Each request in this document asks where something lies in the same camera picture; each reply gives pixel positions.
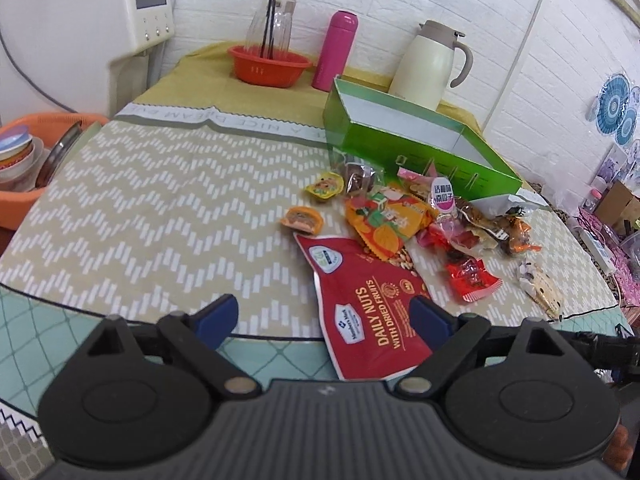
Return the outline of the person's right hand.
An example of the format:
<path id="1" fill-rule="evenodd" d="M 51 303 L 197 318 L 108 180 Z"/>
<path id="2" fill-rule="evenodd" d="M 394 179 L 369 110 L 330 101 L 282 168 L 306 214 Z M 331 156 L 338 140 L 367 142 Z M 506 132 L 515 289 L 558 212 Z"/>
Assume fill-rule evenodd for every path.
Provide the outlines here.
<path id="1" fill-rule="evenodd" d="M 628 443 L 628 430 L 623 425 L 616 428 L 603 461 L 617 472 L 623 471 L 631 460 L 634 449 Z"/>

